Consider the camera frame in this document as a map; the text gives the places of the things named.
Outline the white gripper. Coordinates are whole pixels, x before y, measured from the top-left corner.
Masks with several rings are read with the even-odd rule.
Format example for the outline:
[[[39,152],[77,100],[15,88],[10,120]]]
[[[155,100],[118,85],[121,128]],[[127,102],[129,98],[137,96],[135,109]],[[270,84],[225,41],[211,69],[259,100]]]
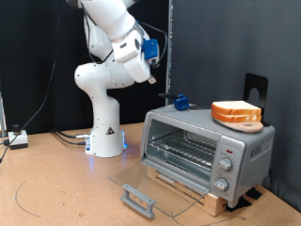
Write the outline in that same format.
[[[125,39],[112,43],[115,59],[121,63],[128,74],[137,83],[149,81],[156,83],[156,78],[151,75],[150,64],[145,60],[142,52],[143,38],[134,30]]]

